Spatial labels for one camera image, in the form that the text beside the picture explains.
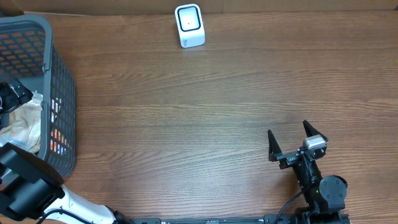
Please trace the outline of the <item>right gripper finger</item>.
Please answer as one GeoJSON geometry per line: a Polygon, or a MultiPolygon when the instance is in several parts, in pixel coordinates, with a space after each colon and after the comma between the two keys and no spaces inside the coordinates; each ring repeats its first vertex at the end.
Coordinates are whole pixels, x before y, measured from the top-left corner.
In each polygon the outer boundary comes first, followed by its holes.
{"type": "Polygon", "coordinates": [[[280,149],[279,144],[270,129],[267,131],[267,137],[269,141],[269,161],[278,161],[277,157],[282,155],[282,150],[280,149]]]}
{"type": "Polygon", "coordinates": [[[328,138],[325,135],[323,135],[321,132],[319,132],[317,129],[315,129],[307,120],[303,120],[303,126],[308,138],[320,135],[326,142],[328,142],[328,138]]]}

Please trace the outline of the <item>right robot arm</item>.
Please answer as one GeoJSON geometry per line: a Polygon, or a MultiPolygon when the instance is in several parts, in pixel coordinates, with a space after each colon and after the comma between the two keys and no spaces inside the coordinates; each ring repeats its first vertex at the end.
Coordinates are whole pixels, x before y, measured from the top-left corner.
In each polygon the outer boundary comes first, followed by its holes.
{"type": "Polygon", "coordinates": [[[294,152],[284,154],[271,130],[267,131],[269,161],[280,169],[291,168],[300,192],[276,215],[265,215],[264,223],[349,223],[345,209],[348,183],[338,175],[322,176],[316,160],[326,154],[328,138],[307,120],[303,121],[306,138],[294,152]]]}

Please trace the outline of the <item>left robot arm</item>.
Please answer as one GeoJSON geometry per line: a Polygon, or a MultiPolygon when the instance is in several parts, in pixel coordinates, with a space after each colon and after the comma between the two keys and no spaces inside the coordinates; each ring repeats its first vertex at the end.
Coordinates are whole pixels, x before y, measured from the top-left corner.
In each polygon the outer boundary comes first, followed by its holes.
{"type": "Polygon", "coordinates": [[[1,190],[1,213],[15,221],[25,218],[64,223],[131,223],[121,212],[92,203],[69,191],[63,177],[41,158],[7,142],[1,147],[1,171],[18,174],[1,190]]]}

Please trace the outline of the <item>beige snack pouch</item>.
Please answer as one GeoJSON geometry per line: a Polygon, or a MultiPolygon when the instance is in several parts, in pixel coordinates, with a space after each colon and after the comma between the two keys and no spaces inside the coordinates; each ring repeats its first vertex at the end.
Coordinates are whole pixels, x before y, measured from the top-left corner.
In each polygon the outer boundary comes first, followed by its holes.
{"type": "Polygon", "coordinates": [[[34,93],[28,103],[9,115],[9,125],[1,129],[1,146],[9,142],[32,154],[39,152],[42,100],[40,93],[34,93]]]}

